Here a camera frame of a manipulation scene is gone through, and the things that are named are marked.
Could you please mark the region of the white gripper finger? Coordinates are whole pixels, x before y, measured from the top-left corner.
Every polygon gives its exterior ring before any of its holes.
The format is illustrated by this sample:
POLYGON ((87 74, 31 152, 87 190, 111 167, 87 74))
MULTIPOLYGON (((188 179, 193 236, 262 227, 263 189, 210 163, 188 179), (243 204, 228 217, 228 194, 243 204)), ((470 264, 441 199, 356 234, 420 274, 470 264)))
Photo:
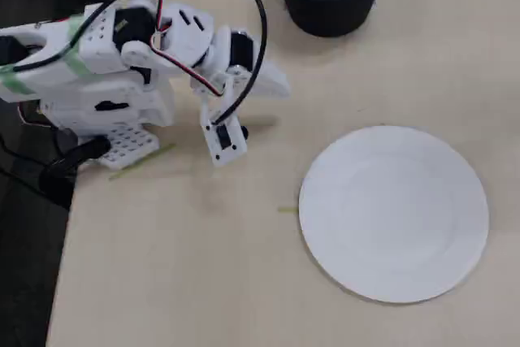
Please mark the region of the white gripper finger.
POLYGON ((271 61, 265 61, 249 94, 260 98, 288 98, 291 88, 287 76, 271 61))

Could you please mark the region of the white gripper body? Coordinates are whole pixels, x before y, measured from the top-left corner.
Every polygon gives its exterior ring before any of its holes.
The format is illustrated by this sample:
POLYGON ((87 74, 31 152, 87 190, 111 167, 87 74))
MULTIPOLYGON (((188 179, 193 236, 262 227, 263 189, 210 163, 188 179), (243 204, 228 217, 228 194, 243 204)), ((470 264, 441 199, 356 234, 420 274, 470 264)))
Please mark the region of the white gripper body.
POLYGON ((221 75, 249 76, 258 59, 259 43, 244 30, 221 26, 214 34, 205 58, 198 68, 209 81, 221 75))

